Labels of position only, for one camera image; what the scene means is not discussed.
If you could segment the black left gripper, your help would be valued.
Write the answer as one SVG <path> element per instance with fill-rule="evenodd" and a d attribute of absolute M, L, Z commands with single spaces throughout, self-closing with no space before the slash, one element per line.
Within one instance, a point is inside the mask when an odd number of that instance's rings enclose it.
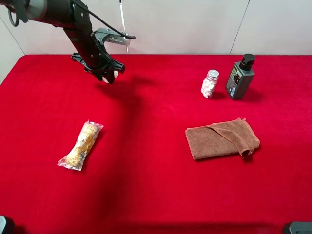
<path fill-rule="evenodd" d="M 112 30 L 99 28 L 89 34 L 77 29 L 67 28 L 63 30 L 77 50 L 77 53 L 72 54 L 72 59 L 92 72 L 97 80 L 103 81 L 102 73 L 106 72 L 105 82 L 113 84 L 116 78 L 115 71 L 124 73 L 124 64 L 114 60 L 104 46 L 109 37 L 118 38 L 118 35 Z"/>

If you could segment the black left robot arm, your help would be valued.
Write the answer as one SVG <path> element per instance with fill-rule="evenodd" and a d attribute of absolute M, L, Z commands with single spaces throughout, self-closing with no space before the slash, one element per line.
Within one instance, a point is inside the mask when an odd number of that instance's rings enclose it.
<path fill-rule="evenodd" d="M 2 0 L 0 3 L 8 9 L 8 14 L 15 13 L 16 20 L 11 21 L 14 27 L 19 21 L 33 20 L 62 28 L 76 49 L 71 59 L 98 80 L 112 84 L 124 72 L 124 64 L 113 59 L 104 44 L 125 44 L 127 36 L 111 26 L 94 31 L 90 20 L 93 13 L 82 1 Z"/>

